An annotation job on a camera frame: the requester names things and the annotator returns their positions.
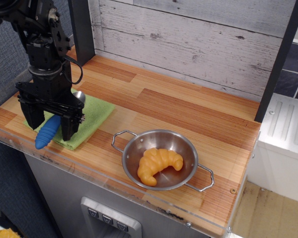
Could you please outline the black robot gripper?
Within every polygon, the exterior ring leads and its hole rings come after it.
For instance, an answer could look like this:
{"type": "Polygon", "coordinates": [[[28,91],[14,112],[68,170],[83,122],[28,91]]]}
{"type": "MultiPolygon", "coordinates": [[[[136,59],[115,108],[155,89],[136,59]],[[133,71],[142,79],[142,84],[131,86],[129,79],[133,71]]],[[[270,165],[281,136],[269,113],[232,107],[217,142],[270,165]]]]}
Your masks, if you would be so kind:
{"type": "Polygon", "coordinates": [[[36,129],[44,122],[44,112],[61,118],[63,141],[69,141],[85,119],[84,103],[71,92],[72,71],[69,65],[41,70],[29,67],[31,82],[17,82],[19,102],[28,125],[36,129]]]}

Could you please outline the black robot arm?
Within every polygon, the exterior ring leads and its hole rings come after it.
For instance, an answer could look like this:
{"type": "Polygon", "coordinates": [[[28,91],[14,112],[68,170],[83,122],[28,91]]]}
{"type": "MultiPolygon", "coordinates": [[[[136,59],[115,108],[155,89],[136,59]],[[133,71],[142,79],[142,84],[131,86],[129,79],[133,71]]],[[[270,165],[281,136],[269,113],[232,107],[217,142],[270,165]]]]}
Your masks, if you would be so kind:
{"type": "Polygon", "coordinates": [[[0,0],[0,24],[10,22],[29,58],[32,82],[17,82],[21,109],[32,129],[40,126],[45,112],[61,118],[62,136],[68,141],[84,119],[83,102],[71,88],[70,39],[51,0],[0,0]]]}

